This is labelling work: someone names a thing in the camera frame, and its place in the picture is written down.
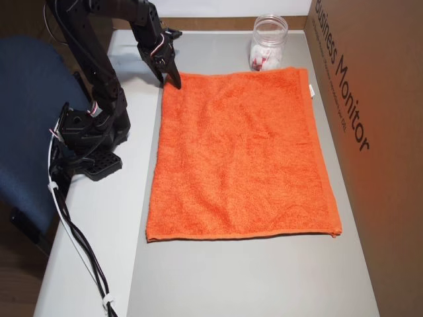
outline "electrical cable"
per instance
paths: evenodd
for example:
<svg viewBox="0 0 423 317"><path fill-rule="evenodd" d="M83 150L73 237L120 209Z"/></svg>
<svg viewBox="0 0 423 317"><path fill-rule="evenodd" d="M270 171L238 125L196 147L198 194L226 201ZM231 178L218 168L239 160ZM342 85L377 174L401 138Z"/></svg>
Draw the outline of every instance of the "electrical cable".
<svg viewBox="0 0 423 317"><path fill-rule="evenodd" d="M44 24L46 25L48 33L53 38L53 40L55 40L57 43L62 44L64 46L68 46L66 42L62 42L62 41L58 40L58 38L56 38L54 36L52 30L50 29L50 25L48 24L48 21L47 21L46 7L47 7L47 3L44 3L44 7L42 9L42 15L44 17Z"/></svg>
<svg viewBox="0 0 423 317"><path fill-rule="evenodd" d="M73 42L76 44L76 46L78 46L78 48L84 53L84 55L91 61L91 63L93 63L99 71L102 71L105 75L115 78L116 74L113 75L112 73L110 73L109 71L107 71L107 69L101 67L101 65L99 65L95 58L86 51L86 49L77 41L77 39L72 35L71 31L69 31L69 29L66 27L66 25L63 23L63 21L61 20L60 16L59 16L59 11L58 11L58 0L54 0L54 11L56 13L56 18L58 20L58 22L60 23L61 27L66 31L67 35L73 40Z"/></svg>
<svg viewBox="0 0 423 317"><path fill-rule="evenodd" d="M50 161L51 161L51 152L52 152L52 145L53 145L54 136L52 135L50 139L50 146L48 149L48 170L50 171ZM108 300L109 295L109 288L106 277L104 275L103 270L100 267L100 264L95 256L91 245L89 244L88 240L85 238L84 234L79 230L79 228L71 221L71 217L69 214L69 210L67 209L65 198L63 194L59 191L58 186L55 182L52 181L52 177L50 172L48 172L48 180L49 180L49 188L52 192L53 201L56 206L57 212L59 214L61 223L70 238L73 246L75 247L79 257L82 259L85 267L87 268L88 272L90 273L93 281L98 287L100 295L103 299L103 302L107 299L105 304L105 309L107 309L107 313L109 317L118 317L115 309L112 307L111 302Z"/></svg>

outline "white wall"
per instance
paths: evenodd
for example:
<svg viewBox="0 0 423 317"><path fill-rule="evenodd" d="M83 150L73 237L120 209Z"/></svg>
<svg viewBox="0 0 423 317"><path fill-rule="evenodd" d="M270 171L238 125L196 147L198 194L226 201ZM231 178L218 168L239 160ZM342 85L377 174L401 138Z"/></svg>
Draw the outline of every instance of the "white wall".
<svg viewBox="0 0 423 317"><path fill-rule="evenodd" d="M311 0L150 0L160 17L308 15Z"/></svg>

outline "plastic jar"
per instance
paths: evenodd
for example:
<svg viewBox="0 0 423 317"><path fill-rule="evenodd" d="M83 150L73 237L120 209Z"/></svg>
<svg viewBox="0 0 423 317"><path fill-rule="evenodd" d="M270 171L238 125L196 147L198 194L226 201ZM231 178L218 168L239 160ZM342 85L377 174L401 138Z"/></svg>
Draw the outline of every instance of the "plastic jar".
<svg viewBox="0 0 423 317"><path fill-rule="evenodd" d="M262 15L256 19L250 48L250 67L267 71L281 67L288 35L288 23L277 15Z"/></svg>

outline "cable tie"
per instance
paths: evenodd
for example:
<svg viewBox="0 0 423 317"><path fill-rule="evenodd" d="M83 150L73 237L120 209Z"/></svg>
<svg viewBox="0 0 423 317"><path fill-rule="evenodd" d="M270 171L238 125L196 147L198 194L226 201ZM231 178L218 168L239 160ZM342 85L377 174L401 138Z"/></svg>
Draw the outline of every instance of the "cable tie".
<svg viewBox="0 0 423 317"><path fill-rule="evenodd" d="M112 302L114 302L114 298L112 296L112 294L107 293L104 297L103 297L103 307L105 310L107 310L107 304L110 303L112 304Z"/></svg>
<svg viewBox="0 0 423 317"><path fill-rule="evenodd" d="M59 186L58 186L58 184L55 182L55 181L51 181L49 184L48 184L48 189L50 190L50 192L52 193L52 194L54 194L54 189L55 188L59 188Z"/></svg>

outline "chair backrest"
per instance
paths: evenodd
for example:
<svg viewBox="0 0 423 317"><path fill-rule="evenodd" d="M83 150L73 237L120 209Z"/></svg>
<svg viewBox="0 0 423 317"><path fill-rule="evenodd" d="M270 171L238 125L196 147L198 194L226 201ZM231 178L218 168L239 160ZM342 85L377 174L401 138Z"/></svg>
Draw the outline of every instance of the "chair backrest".
<svg viewBox="0 0 423 317"><path fill-rule="evenodd" d="M88 100L53 47L26 36L0 40L0 196L45 232L54 214L47 157L65 102Z"/></svg>

